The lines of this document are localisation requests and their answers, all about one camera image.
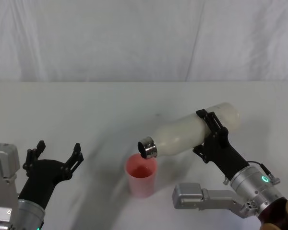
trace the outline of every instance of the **metal bottle cap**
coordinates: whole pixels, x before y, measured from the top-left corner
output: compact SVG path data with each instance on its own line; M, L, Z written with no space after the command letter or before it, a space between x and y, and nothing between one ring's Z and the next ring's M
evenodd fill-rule
M157 157L157 147L151 137L146 137L138 142L138 150L145 159Z

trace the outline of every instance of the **white table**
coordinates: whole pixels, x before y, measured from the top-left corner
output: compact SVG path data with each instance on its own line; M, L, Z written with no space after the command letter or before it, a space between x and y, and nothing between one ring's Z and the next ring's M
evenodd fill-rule
M66 161L80 142L84 162L60 183L46 208L44 230L259 229L227 210L175 210L178 182L229 189L213 164L191 150L158 159L157 191L147 199L129 196L124 161L155 126L220 102L240 111L242 124L230 141L247 160L262 161L281 178L288 198L288 82L203 83L2 83L0 142L27 148L43 139L41 158ZM17 190L26 182L18 172Z

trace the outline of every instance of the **white plastic bottle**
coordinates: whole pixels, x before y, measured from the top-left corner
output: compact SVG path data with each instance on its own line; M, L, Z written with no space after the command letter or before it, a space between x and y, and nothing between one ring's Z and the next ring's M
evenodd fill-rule
M238 128L238 111L229 103L221 103L206 109L215 112L223 126L229 131ZM171 156L192 149L203 143L210 130L205 122L194 112L172 123L158 128L150 137L138 142L143 158Z

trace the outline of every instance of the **wall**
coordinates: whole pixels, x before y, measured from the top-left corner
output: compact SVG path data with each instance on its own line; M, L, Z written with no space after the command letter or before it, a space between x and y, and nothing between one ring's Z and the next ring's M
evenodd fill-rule
M288 80L288 0L0 1L0 81Z

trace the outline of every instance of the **cup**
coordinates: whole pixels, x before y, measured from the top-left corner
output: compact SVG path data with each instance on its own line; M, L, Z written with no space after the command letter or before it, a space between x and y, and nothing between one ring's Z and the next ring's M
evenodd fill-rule
M140 153L128 158L125 164L131 194L137 198L149 197L154 193L157 161L144 159Z

